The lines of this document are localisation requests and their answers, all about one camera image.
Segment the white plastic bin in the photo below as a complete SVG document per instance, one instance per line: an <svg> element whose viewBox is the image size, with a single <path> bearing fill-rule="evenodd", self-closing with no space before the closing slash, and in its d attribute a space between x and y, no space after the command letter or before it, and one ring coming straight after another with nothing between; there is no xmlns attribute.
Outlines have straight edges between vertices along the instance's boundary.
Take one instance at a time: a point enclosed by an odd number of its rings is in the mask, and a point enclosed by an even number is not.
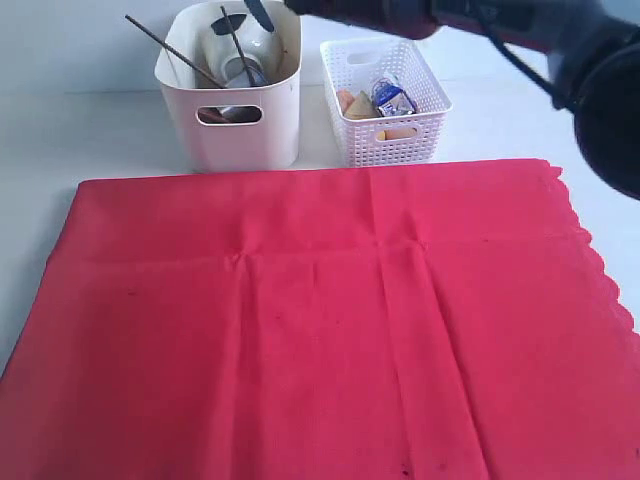
<svg viewBox="0 0 640 480"><path fill-rule="evenodd" d="M242 1L193 5L178 14L167 43L198 66L208 70L200 32L222 16L248 13ZM171 118L195 165L201 172L278 170L289 167L298 156L300 131L300 19L281 2L267 1L285 58L281 81L261 88L198 89L198 73L166 50L160 52L155 75ZM201 107L255 106L262 118L253 124L207 125L197 112Z"/></svg>
<svg viewBox="0 0 640 480"><path fill-rule="evenodd" d="M451 101L414 42L391 37L325 42L321 45L325 93L333 130L351 167L428 162L435 152ZM385 72L398 77L420 113L402 117L349 120L342 115L336 92L371 94ZM410 138L381 141L381 131L415 129Z"/></svg>

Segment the black cable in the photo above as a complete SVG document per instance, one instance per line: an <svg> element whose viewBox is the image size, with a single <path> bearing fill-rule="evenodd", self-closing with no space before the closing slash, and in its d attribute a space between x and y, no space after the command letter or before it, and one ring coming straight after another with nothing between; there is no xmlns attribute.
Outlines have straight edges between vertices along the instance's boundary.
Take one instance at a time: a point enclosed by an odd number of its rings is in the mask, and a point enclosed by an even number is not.
<svg viewBox="0 0 640 480"><path fill-rule="evenodd" d="M557 89L551 82L542 78L535 70L533 70L529 65L524 63L515 53L507 48L505 43L498 37L495 30L491 26L491 23L485 17L482 12L482 8L478 4L477 0L469 0L469 5L471 7L471 12L473 16L480 24L480 28L482 29L482 33L491 41L494 47L507 59L509 62L513 64L518 70L524 73L529 80L538 85L542 90L547 92L551 98L554 100L556 105L561 105L563 108L566 108L571 113L576 113L576 105L573 101L567 98L559 89Z"/></svg>

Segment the white table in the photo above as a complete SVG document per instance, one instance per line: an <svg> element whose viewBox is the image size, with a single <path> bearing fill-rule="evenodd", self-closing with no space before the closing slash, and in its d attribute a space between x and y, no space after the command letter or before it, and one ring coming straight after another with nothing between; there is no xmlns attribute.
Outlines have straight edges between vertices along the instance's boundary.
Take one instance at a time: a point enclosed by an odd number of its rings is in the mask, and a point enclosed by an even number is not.
<svg viewBox="0 0 640 480"><path fill-rule="evenodd" d="M574 209L593 234L621 301L640 318L640 202L587 167L568 114L526 82L445 81L453 100L435 161L545 158L565 169ZM321 87L304 87L300 158L339 166ZM159 92L0 96L0 371L82 180L188 173Z"/></svg>

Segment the metal rod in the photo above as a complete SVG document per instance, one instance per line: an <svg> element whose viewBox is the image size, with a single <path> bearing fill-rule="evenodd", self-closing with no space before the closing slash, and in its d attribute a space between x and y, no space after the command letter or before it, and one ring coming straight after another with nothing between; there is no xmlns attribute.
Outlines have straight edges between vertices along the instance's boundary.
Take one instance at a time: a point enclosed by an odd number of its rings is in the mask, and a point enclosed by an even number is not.
<svg viewBox="0 0 640 480"><path fill-rule="evenodd" d="M249 84L252 87L256 87L256 79L253 78L253 73L249 69L249 64L247 63L247 59L244 57L244 52L242 51L242 47L240 46L240 42L238 41L238 37L236 36L236 31L233 29L233 25L231 24L231 20L229 19L229 15L227 15L227 9L224 8L223 5L220 5L220 10L222 10L222 14L224 15L224 19L227 21L227 28L233 37L233 43L236 44L236 48L238 49L238 54L240 55L240 60L242 60L242 65L244 66L245 72L247 72L247 77L249 77Z"/></svg>
<svg viewBox="0 0 640 480"><path fill-rule="evenodd" d="M153 40L155 40L157 43L159 43L160 45L162 45L164 48L166 48L168 51L170 51L171 53L173 53L176 57L178 57L180 60L182 60L184 63L186 63L187 65L189 65L191 68L193 68L196 72L198 72L200 75L202 75L204 78L206 78L207 80L209 80L215 87L217 88L224 88L221 84L219 84L215 78L213 78L209 73L205 72L202 68L200 68L199 66L197 66L195 63L193 63L191 60L189 60L187 57L185 57L184 55L182 55L180 52L178 52L175 48L173 48L171 45L169 45L167 42L165 42L164 40L160 40L157 36L155 36L148 28L146 28L144 25L140 24L140 22L138 22L137 20L135 20L134 18L132 18L129 15L125 15L124 18L126 18L127 20L129 20L131 23L133 23L136 27L138 27L140 30L142 30L144 33L146 33L147 35L149 35Z"/></svg>

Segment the red fabric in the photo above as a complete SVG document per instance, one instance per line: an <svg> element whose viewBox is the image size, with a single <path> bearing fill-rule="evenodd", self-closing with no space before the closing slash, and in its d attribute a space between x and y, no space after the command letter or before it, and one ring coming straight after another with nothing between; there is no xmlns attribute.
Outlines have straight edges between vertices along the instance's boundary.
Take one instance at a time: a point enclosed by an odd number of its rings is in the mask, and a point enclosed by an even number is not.
<svg viewBox="0 0 640 480"><path fill-rule="evenodd" d="M1 477L637 480L638 337L558 173L83 183Z"/></svg>

